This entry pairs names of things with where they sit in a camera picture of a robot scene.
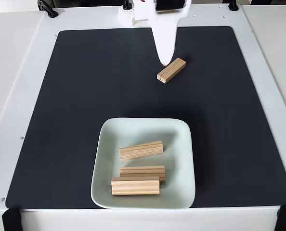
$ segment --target white platform edge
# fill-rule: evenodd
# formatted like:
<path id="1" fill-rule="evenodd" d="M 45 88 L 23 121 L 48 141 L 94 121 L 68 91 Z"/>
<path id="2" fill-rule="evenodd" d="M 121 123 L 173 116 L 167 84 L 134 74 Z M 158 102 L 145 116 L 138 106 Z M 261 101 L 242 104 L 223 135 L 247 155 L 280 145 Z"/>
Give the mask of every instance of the white platform edge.
<path id="1" fill-rule="evenodd" d="M 56 35 L 62 30 L 123 27 L 118 20 L 118 7 L 57 11 L 60 13 L 57 18 L 43 17 L 0 119 L 0 199 L 7 195 L 23 144 L 20 137 L 26 134 Z M 192 5 L 188 17 L 181 19 L 179 26 L 231 26 L 234 29 L 286 168 L 286 106 L 242 8 L 231 12 L 227 4 Z M 134 27 L 149 27 L 149 24 L 137 22 Z M 5 209 L 5 202 L 0 200 L 0 210 Z"/>

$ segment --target black clip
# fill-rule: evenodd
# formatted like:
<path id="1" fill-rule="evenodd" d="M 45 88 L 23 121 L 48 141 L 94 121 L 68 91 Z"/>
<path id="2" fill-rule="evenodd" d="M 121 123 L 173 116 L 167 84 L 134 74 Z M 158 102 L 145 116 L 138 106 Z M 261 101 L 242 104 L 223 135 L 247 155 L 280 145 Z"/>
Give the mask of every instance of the black clip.
<path id="1" fill-rule="evenodd" d="M 123 9 L 124 10 L 131 10 L 132 4 L 128 0 L 123 0 Z"/>
<path id="2" fill-rule="evenodd" d="M 54 11 L 44 0 L 38 0 L 37 5 L 39 10 L 47 12 L 50 18 L 55 18 L 58 16 L 58 12 Z"/>
<path id="3" fill-rule="evenodd" d="M 229 4 L 229 9 L 230 11 L 238 11 L 236 0 L 231 0 L 231 3 Z"/>

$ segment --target wooden block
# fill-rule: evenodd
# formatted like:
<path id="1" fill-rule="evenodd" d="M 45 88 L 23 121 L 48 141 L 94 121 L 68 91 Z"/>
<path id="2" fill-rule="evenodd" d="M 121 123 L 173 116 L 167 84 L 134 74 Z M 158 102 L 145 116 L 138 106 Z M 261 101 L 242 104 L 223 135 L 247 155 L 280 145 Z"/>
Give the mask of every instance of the wooden block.
<path id="1" fill-rule="evenodd" d="M 186 62 L 180 58 L 175 59 L 169 66 L 164 68 L 158 75 L 159 79 L 163 83 L 169 82 L 177 73 L 179 73 L 186 66 Z"/>
<path id="2" fill-rule="evenodd" d="M 112 195 L 160 194 L 159 177 L 113 177 Z"/>
<path id="3" fill-rule="evenodd" d="M 166 169 L 164 166 L 121 167 L 120 177 L 152 177 L 158 176 L 160 181 L 166 181 Z"/>
<path id="4" fill-rule="evenodd" d="M 119 156 L 122 161 L 149 155 L 156 155 L 159 153 L 163 153 L 162 141 L 143 143 L 132 147 L 119 149 Z"/>

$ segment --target wood grain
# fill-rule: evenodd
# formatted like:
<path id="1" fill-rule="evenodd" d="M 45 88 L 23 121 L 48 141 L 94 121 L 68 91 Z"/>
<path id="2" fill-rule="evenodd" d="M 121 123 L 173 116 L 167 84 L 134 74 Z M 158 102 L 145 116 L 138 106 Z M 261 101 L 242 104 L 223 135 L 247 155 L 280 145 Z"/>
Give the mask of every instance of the wood grain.
<path id="1" fill-rule="evenodd" d="M 186 66 L 186 62 L 180 58 L 174 60 L 169 66 L 164 68 L 158 75 L 159 79 L 163 83 L 167 83 L 172 79 L 177 73 L 179 73 Z"/>
<path id="2" fill-rule="evenodd" d="M 113 177 L 112 195 L 160 194 L 159 177 Z"/>
<path id="3" fill-rule="evenodd" d="M 160 181 L 166 181 L 166 169 L 164 166 L 121 167 L 120 177 L 150 177 L 158 176 Z"/>
<path id="4" fill-rule="evenodd" d="M 162 141 L 143 143 L 119 149 L 119 156 L 121 161 L 140 158 L 149 155 L 156 155 L 160 153 L 163 153 Z"/>

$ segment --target white table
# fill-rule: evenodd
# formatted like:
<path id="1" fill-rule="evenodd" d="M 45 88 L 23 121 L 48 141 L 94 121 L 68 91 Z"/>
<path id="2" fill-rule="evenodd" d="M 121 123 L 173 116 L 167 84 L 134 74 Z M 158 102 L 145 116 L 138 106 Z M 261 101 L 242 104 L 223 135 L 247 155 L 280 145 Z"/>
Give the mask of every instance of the white table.
<path id="1" fill-rule="evenodd" d="M 244 6 L 242 8 L 286 103 L 286 6 Z M 70 13 L 73 17 L 80 17 L 81 19 L 87 19 L 87 14 L 89 13 L 88 8 L 65 9 L 65 11 L 65 15 Z M 60 17 L 62 17 L 63 9 L 59 9 L 59 13 L 61 13 Z M 47 17 L 42 12 L 0 14 L 0 60 L 7 60 L 7 62 L 0 63 L 0 116 L 2 112 L 5 112 L 5 110 L 3 111 L 4 105 L 13 88 L 15 79 L 19 75 L 20 68 L 24 68 L 24 66 L 22 67 L 24 58 L 32 52 L 30 44 L 37 39 L 34 37 L 34 34 L 43 16 Z M 18 39 L 7 39 L 10 35 Z M 20 49 L 14 49 L 15 45 L 20 47 Z M 35 100 L 37 94 L 36 92 L 31 97 L 31 101 Z M 286 159 L 283 159 L 283 162 L 286 167 Z M 275 226 L 277 210 L 278 207 L 274 206 L 160 212 L 135 210 L 131 211 L 131 213 L 128 210 L 26 211 L 22 213 L 22 224 L 24 230 L 35 231 L 62 229 L 109 230 L 112 228 L 124 230 L 271 231 Z M 0 209 L 0 230 L 3 230 L 2 213 L 3 209 Z"/>

